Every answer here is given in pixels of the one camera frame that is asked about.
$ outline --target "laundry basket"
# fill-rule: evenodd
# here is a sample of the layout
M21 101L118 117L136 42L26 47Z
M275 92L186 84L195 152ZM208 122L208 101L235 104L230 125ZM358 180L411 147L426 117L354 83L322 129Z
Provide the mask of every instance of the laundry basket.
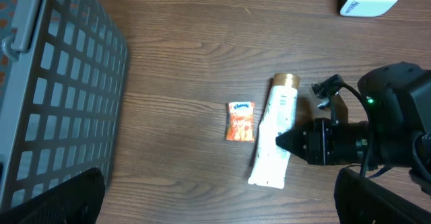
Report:
M99 167L109 184L129 66L97 0L0 0L0 211Z

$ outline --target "wood grain surface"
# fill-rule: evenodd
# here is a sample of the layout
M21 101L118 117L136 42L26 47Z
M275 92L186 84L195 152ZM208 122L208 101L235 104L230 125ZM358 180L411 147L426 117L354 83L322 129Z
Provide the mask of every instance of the wood grain surface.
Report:
M308 87L409 61L431 68L431 4L399 0L376 18L341 17L337 0L100 0L131 51L112 185L99 223L336 223L340 167L292 157L283 190L246 183L253 143L224 140L226 103L254 101L271 78L301 76L297 120L328 116ZM341 93L350 120L365 119ZM376 180L431 210L407 169Z

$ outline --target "white tube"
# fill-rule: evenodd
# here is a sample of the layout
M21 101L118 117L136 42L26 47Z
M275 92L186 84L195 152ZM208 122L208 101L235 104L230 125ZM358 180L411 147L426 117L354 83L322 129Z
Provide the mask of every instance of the white tube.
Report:
M295 123L296 101L300 78L290 73L277 73L269 92L262 122L259 125L257 152L249 184L282 189L290 153L275 144L275 138L290 130Z

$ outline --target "orange tissue packet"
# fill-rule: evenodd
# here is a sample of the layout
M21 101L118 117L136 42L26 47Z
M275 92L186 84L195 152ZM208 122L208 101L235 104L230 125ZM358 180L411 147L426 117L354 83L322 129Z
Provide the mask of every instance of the orange tissue packet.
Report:
M229 123L226 140L255 141L253 136L254 102L230 102L228 104Z

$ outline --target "brown cap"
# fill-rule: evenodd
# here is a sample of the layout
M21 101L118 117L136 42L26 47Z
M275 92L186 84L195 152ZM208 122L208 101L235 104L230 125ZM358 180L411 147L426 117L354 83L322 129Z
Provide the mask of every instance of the brown cap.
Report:
M274 75L274 81L272 85L282 85L293 87L294 89L299 88L299 82L301 78L295 74L291 73L276 73Z

